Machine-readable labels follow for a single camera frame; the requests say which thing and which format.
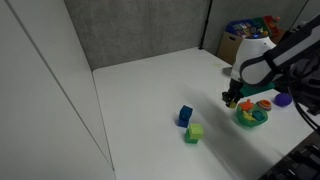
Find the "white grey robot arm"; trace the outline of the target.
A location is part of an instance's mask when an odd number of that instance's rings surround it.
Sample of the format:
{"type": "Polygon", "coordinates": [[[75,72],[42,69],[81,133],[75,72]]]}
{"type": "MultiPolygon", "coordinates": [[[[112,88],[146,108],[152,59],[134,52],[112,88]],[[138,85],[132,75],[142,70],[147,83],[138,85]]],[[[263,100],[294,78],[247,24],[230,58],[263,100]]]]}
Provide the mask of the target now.
{"type": "Polygon", "coordinates": [[[244,86],[260,93],[319,46],[320,14],[279,44],[274,44],[269,37],[243,39],[232,65],[229,89],[222,93],[222,100],[227,107],[234,108],[246,96],[241,91],[244,86]]]}

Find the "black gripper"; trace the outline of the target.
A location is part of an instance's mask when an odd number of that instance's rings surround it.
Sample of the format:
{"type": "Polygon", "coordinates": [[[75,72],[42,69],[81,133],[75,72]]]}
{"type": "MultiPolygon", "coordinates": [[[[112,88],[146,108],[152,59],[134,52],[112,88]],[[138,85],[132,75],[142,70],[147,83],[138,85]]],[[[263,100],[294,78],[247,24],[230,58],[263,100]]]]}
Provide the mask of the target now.
{"type": "Polygon", "coordinates": [[[230,107],[230,103],[233,101],[237,103],[236,107],[242,103],[242,99],[244,96],[240,92],[240,89],[243,87],[243,83],[241,81],[236,81],[234,79],[230,80],[229,89],[226,92],[222,93],[222,100],[225,102],[227,107],[230,107]]]}

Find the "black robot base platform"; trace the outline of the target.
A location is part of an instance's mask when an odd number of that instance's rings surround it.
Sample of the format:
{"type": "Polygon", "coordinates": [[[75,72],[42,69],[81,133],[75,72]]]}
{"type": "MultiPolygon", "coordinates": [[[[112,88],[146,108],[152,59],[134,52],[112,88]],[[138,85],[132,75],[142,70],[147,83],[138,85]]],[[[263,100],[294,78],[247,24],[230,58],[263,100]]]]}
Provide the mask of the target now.
{"type": "Polygon", "coordinates": [[[320,135],[311,133],[258,180],[320,180],[320,135]]]}

